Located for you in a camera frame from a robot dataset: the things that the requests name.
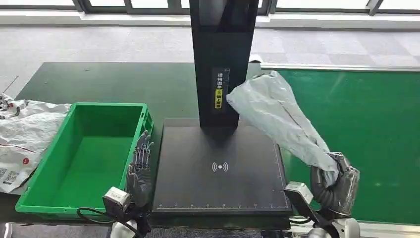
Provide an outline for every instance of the translucent plastic bag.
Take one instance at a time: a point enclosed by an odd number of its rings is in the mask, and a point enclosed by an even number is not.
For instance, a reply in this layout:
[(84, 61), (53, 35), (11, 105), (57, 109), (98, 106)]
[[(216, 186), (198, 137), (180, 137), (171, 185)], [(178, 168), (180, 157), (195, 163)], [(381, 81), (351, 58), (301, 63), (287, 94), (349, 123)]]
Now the translucent plastic bag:
[(256, 76), (226, 95), (227, 102), (280, 146), (307, 165), (325, 171), (325, 185), (338, 176), (328, 146), (300, 110), (292, 88), (276, 71)]

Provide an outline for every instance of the floor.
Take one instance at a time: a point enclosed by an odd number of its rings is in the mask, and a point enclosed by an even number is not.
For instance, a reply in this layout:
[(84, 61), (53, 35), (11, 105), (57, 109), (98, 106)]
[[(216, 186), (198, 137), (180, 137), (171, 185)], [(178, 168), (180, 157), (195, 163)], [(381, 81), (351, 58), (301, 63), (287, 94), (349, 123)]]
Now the floor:
[[(420, 32), (256, 29), (266, 62), (419, 66)], [(188, 27), (0, 27), (0, 93), (15, 97), (45, 61), (193, 62)], [(14, 225), (14, 238), (106, 237), (107, 228)], [(154, 230), (148, 236), (259, 237), (257, 231)]]

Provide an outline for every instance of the cable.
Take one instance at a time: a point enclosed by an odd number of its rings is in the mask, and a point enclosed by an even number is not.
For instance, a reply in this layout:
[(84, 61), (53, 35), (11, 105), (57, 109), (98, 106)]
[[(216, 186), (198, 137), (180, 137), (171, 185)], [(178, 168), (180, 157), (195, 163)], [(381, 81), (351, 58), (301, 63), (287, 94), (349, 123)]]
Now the cable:
[(311, 219), (310, 218), (308, 218), (308, 219), (306, 219), (306, 220), (303, 220), (303, 221), (295, 221), (295, 220), (290, 220), (289, 219), (289, 222), (290, 223), (293, 223), (293, 224), (305, 224), (305, 223), (308, 223), (308, 222), (310, 222), (311, 221)]
[[(93, 219), (87, 218), (85, 215), (83, 215), (83, 214), (82, 214), (82, 212), (81, 212), (81, 211), (83, 211), (83, 210), (85, 210), (85, 211), (91, 211), (91, 212), (94, 212), (94, 213), (98, 213), (98, 214), (104, 215), (104, 216), (106, 216), (106, 217), (108, 217), (108, 218), (111, 218), (111, 219), (112, 219), (112, 221), (102, 222), (102, 221), (97, 221), (97, 220), (93, 220)], [(107, 212), (101, 212), (101, 211), (98, 211), (98, 210), (93, 209), (93, 208), (90, 208), (90, 207), (79, 207), (79, 208), (77, 209), (76, 213), (77, 213), (77, 215), (78, 215), (80, 218), (82, 218), (83, 220), (86, 220), (86, 221), (88, 221), (88, 222), (94, 222), (94, 223), (96, 223), (96, 224), (101, 224), (101, 225), (104, 225), (104, 224), (113, 224), (113, 223), (115, 223), (115, 222), (119, 222), (119, 223), (121, 223), (123, 226), (127, 227), (127, 228), (128, 228), (128, 229), (130, 229), (132, 232), (134, 232), (134, 234), (136, 234), (136, 237), (137, 237), (137, 238), (144, 237), (144, 236), (143, 236), (142, 234), (140, 234), (140, 232), (139, 232), (138, 230), (136, 230), (134, 227), (130, 226), (129, 224), (127, 224), (126, 222), (122, 221), (122, 220), (121, 220), (121, 219), (119, 219), (118, 217), (113, 216), (113, 215), (111, 215), (111, 214), (109, 214), (109, 213), (107, 213)]]

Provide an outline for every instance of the robotic hand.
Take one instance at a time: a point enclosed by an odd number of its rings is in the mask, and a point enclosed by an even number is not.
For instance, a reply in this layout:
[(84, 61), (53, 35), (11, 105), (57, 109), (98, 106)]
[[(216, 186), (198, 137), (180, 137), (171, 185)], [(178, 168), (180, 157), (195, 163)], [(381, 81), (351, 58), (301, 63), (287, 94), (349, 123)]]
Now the robotic hand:
[(129, 194), (130, 205), (125, 215), (127, 224), (137, 229), (142, 235), (136, 234), (120, 222), (112, 225), (111, 238), (143, 238), (151, 231), (147, 222), (147, 211), (149, 210), (149, 195), (151, 192), (151, 172), (149, 167), (150, 147), (153, 142), (146, 130), (137, 141), (133, 160), (130, 162), (127, 171), (125, 192)]
[(311, 190), (314, 200), (322, 209), (317, 211), (318, 221), (308, 233), (309, 238), (359, 238), (360, 227), (351, 210), (359, 184), (359, 171), (350, 165), (342, 153), (329, 153), (338, 165), (339, 176), (335, 184), (324, 186), (323, 171), (311, 167)]

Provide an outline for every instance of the black pillar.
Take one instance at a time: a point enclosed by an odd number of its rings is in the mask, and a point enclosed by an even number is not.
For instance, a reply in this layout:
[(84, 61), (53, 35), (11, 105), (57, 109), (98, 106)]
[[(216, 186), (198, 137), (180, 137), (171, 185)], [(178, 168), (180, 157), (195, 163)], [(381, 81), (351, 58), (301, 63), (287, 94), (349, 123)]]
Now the black pillar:
[(226, 94), (245, 81), (258, 0), (190, 0), (201, 127), (237, 127)]

